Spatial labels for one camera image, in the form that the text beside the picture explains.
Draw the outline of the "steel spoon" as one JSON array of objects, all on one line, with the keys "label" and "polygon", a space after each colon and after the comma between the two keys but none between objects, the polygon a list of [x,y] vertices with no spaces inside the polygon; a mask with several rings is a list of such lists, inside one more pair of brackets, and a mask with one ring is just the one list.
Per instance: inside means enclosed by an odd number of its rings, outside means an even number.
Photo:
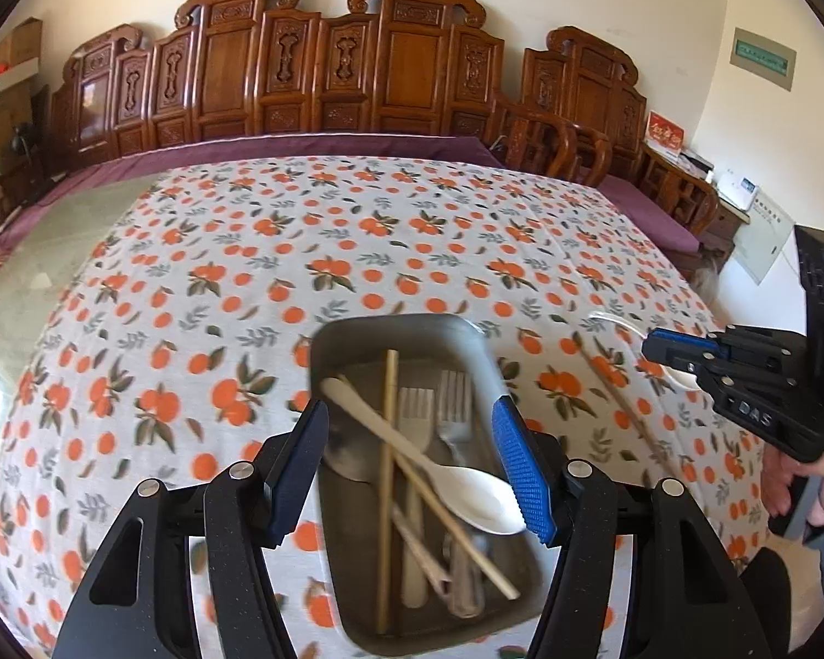
[{"label": "steel spoon", "polygon": [[[342,478],[368,483],[373,489],[381,488],[381,447],[366,428],[357,432],[349,428],[332,432],[326,460]],[[451,579],[425,544],[424,503],[409,481],[406,481],[402,504],[391,506],[391,522],[403,541],[400,596],[404,607],[421,608],[431,594],[446,600]]]}]

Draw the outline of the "large white plastic spoon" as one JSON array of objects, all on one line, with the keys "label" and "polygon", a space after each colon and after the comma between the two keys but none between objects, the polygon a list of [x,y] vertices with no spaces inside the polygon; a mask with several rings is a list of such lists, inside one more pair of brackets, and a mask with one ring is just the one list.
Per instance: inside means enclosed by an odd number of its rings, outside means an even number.
[{"label": "large white plastic spoon", "polygon": [[424,472],[437,497],[457,518],[482,533],[513,535],[524,531],[524,518],[509,483],[477,468],[442,466],[431,461],[408,437],[394,427],[389,428],[381,415],[339,378],[327,378],[321,383],[321,391],[342,411]]}]

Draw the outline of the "steel rectangular tray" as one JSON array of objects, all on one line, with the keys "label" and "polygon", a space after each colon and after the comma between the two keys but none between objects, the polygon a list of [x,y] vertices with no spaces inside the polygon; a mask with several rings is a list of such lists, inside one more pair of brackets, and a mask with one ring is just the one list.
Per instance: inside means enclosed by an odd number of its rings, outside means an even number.
[{"label": "steel rectangular tray", "polygon": [[[370,406],[381,407],[388,350],[399,353],[399,386],[437,393],[442,371],[463,372],[470,378],[473,448],[467,464],[500,474],[502,464],[491,436],[491,409],[498,397],[506,396],[508,387],[487,338],[470,321],[448,314],[333,321],[312,340],[309,378],[320,384],[329,376],[345,376]],[[364,428],[337,406],[332,406],[329,414],[330,434]],[[427,453],[439,462],[452,461],[439,436],[431,437]],[[485,610],[476,619],[463,621],[452,616],[437,596],[430,596],[421,608],[408,608],[400,600],[399,590],[393,589],[391,622],[385,634],[376,634],[378,491],[368,483],[348,481],[333,472],[324,453],[318,494],[337,614],[343,632],[359,649],[381,656],[424,655],[501,634],[540,615],[548,589],[546,573],[554,562],[548,552],[539,549],[527,533],[479,535],[477,546],[487,550],[497,568],[519,589],[518,600],[504,598],[491,582],[485,582]]]}]

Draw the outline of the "wooden side table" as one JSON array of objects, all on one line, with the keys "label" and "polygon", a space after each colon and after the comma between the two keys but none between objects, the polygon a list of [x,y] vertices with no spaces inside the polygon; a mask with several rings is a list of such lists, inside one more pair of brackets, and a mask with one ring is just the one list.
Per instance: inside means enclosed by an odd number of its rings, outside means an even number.
[{"label": "wooden side table", "polygon": [[643,144],[637,159],[638,189],[695,237],[733,239],[749,214],[726,203],[716,187]]}]

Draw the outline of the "orange print tablecloth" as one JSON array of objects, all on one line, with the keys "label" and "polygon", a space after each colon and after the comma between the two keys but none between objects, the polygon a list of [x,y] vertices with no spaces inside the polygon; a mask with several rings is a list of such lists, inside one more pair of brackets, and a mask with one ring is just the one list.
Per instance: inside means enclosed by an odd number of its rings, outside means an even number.
[{"label": "orange print tablecloth", "polygon": [[0,269],[0,615],[46,656],[136,483],[207,481],[308,401],[332,321],[452,314],[534,430],[622,482],[675,474],[761,549],[758,439],[644,360],[710,311],[575,183],[399,158],[247,159],[71,193]]}]

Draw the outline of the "red calendar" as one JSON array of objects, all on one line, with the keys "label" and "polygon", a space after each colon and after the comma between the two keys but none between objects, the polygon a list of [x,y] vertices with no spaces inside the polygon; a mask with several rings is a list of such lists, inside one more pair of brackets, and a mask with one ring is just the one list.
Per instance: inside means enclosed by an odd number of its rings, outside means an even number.
[{"label": "red calendar", "polygon": [[655,147],[664,155],[677,157],[683,150],[684,129],[671,119],[651,110],[647,115],[644,140],[650,147]]}]

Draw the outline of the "purple bench cushion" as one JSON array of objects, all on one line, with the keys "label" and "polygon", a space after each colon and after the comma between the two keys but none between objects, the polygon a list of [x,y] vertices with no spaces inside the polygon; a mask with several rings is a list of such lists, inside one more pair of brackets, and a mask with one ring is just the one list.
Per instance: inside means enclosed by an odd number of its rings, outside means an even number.
[{"label": "purple bench cushion", "polygon": [[313,157],[342,155],[343,157],[421,158],[433,161],[466,162],[482,167],[502,168],[488,147],[476,137],[414,136],[414,134],[360,134],[360,132],[329,132],[328,134],[275,134],[228,138],[182,144],[166,149],[135,153],[74,171],[37,204],[27,207],[13,220],[5,232],[0,232],[0,254],[10,254],[31,233],[34,226],[60,198],[71,193],[86,192],[98,187],[150,176],[169,168],[189,165],[219,164],[227,161],[247,161],[261,158]]}]

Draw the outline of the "carved wooden sofa bench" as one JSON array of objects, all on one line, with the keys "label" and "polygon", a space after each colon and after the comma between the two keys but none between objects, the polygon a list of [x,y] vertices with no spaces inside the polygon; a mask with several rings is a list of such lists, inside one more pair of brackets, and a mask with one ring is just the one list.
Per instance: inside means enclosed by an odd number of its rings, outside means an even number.
[{"label": "carved wooden sofa bench", "polygon": [[573,171],[575,127],[502,96],[502,39],[477,0],[187,0],[148,42],[135,25],[63,65],[48,151],[75,170],[153,149],[297,132],[476,137],[504,165]]}]

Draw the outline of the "stacked cardboard boxes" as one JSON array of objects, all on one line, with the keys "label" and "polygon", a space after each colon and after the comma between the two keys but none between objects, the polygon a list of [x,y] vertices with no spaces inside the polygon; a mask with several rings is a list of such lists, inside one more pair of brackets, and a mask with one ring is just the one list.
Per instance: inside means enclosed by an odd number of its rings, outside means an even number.
[{"label": "stacked cardboard boxes", "polygon": [[32,85],[40,73],[42,21],[28,18],[0,42],[0,174],[16,159],[17,131],[34,125]]}]

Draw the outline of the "white wall panel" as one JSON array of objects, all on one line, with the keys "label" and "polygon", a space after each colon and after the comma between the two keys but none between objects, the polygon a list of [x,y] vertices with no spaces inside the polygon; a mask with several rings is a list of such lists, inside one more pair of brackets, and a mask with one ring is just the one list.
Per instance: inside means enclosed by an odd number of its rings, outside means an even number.
[{"label": "white wall panel", "polygon": [[761,284],[782,256],[795,222],[764,189],[756,192],[747,219],[749,222],[735,233],[732,257],[756,284]]}]

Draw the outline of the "green wall sign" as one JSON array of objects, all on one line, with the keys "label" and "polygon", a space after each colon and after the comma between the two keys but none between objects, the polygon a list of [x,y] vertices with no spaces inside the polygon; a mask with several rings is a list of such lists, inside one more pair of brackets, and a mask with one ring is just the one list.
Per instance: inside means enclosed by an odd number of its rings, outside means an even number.
[{"label": "green wall sign", "polygon": [[797,67],[797,51],[753,31],[735,29],[730,63],[790,91]]}]

